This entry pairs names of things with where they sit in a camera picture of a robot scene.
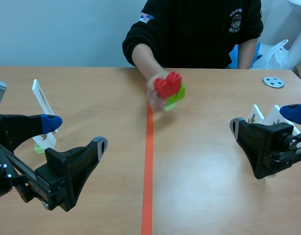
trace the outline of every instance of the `metal disc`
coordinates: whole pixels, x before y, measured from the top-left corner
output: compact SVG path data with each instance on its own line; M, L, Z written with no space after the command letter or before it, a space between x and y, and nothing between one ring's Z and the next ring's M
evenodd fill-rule
M273 88L283 88L285 83L282 79L277 78L277 77L264 77L263 82Z

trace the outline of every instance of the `patch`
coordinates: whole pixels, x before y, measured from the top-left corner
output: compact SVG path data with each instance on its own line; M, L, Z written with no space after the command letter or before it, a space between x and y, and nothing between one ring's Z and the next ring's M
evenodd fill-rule
M242 9L236 9L230 14L230 17L232 17L232 23L231 23L231 28L229 31L231 33L237 33L240 31L241 27L241 20L242 20Z
M154 19L154 16L142 12L139 21L142 21L147 24L152 19Z

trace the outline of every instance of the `green base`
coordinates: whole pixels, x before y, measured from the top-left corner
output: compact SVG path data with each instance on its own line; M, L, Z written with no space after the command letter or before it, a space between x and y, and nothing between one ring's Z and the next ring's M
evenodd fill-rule
M182 85L182 87L180 88L180 91L175 94L175 95L172 95L171 97L168 97L166 102L167 102L167 105L171 105L173 103L176 103L177 101L183 99L185 96L185 86Z
M36 152L37 154L43 154L43 153L45 153L45 151L44 151L38 144L35 145L34 150L35 150L35 152Z
M166 105L165 108L164 108L164 110L165 110L166 112L169 112L169 111L171 111L172 109L174 109L175 107L176 107L176 103L173 103L173 104L170 104L170 105Z

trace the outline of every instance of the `sleeve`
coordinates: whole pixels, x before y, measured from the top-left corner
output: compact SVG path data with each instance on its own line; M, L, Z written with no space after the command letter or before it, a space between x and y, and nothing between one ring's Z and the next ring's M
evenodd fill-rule
M237 44L259 38L263 32L261 0L249 0L241 21L241 33Z
M138 44L148 45L154 57L164 46L168 28L169 0L148 0L140 20L135 23L122 44L127 61L134 66L132 53Z

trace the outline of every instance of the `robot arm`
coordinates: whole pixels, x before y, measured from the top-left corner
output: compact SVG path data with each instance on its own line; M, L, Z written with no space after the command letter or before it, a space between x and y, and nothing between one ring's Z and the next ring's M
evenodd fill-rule
M76 205L86 180L107 149L104 137L61 153L48 148L47 163L35 171L14 155L24 141L54 131L61 124L58 116L0 114L0 197L15 187L26 203L36 197L47 210L60 206L67 212Z
M301 124L301 104L280 109L284 118ZM278 123L272 126L248 124L243 118L230 122L235 140L245 152L257 179L276 174L301 161L301 134L293 136L293 126Z

